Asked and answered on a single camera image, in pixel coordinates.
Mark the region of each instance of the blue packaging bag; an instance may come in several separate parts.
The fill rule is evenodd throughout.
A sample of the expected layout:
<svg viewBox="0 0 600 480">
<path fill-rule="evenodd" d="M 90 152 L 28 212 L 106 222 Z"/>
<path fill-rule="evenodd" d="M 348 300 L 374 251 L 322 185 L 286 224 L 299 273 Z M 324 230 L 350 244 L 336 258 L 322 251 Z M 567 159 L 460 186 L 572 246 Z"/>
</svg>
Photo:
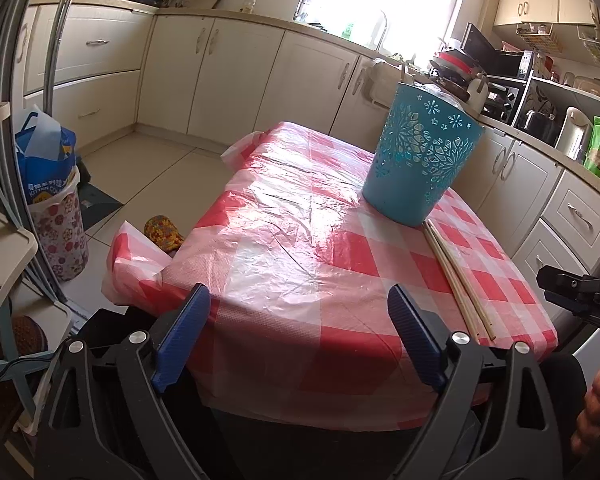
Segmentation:
<svg viewBox="0 0 600 480">
<path fill-rule="evenodd" d="M 24 111 L 15 135 L 18 169 L 27 204 L 62 191 L 75 166 L 75 134 L 37 106 Z"/>
<path fill-rule="evenodd" d="M 439 95 L 399 83 L 362 195 L 391 220 L 419 226 L 464 166 L 482 131 Z"/>
</svg>

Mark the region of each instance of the hand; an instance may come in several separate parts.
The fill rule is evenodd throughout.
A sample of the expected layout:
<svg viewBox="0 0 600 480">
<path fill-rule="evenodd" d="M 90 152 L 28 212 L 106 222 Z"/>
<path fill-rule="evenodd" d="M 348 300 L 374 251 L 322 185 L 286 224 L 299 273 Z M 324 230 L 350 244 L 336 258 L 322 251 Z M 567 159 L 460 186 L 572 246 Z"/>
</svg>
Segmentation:
<svg viewBox="0 0 600 480">
<path fill-rule="evenodd" d="M 576 421 L 576 431 L 571 437 L 571 450 L 584 456 L 600 436 L 600 370 L 593 385 L 584 397 L 585 407 Z"/>
</svg>

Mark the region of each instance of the table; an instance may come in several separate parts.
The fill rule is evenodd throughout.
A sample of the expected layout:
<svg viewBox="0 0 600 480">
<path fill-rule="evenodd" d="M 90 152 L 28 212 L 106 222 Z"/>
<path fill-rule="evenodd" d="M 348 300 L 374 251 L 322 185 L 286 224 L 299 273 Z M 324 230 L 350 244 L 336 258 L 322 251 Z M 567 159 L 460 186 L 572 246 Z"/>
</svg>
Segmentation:
<svg viewBox="0 0 600 480">
<path fill-rule="evenodd" d="M 280 123 L 222 157 L 237 172 L 173 260 L 124 224 L 103 292 L 160 314 L 196 282 L 209 287 L 211 315 L 188 363 L 207 406 L 334 430 L 419 426 L 436 396 L 388 317 L 388 290 L 401 283 L 451 330 L 466 325 L 421 229 L 362 198 L 373 155 Z M 429 218 L 484 300 L 492 344 L 551 352 L 547 314 L 462 199 L 449 189 Z"/>
</svg>

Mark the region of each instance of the white floral trash bin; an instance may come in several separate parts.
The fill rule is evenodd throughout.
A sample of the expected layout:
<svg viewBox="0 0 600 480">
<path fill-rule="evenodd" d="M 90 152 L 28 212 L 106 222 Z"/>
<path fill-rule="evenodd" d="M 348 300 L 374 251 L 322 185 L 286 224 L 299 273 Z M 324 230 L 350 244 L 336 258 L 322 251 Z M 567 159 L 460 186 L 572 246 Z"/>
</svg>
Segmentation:
<svg viewBox="0 0 600 480">
<path fill-rule="evenodd" d="M 40 245 L 56 278 L 62 282 L 80 274 L 89 259 L 78 198 L 79 182 L 80 172 L 74 168 L 60 193 L 29 205 Z"/>
</svg>

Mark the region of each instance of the metal screw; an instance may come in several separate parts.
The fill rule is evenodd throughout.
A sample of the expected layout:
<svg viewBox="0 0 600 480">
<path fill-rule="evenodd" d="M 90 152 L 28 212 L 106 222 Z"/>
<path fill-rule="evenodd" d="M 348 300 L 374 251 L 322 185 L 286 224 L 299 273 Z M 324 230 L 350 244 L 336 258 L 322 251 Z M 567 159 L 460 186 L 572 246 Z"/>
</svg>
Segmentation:
<svg viewBox="0 0 600 480">
<path fill-rule="evenodd" d="M 531 350 L 531 348 L 529 348 L 529 345 L 526 344 L 524 341 L 518 341 L 515 344 L 515 349 L 520 352 L 521 354 L 528 354 L 529 351 Z"/>
<path fill-rule="evenodd" d="M 132 335 L 129 336 L 129 341 L 131 341 L 134 345 L 144 343 L 146 341 L 146 332 L 142 332 L 142 330 L 133 332 Z"/>
<path fill-rule="evenodd" d="M 77 354 L 78 352 L 82 352 L 84 348 L 84 343 L 82 341 L 74 341 L 69 345 L 69 352 L 72 354 Z"/>
<path fill-rule="evenodd" d="M 451 336 L 451 339 L 459 345 L 466 345 L 469 341 L 471 341 L 471 338 L 464 332 L 455 332 Z"/>
</svg>

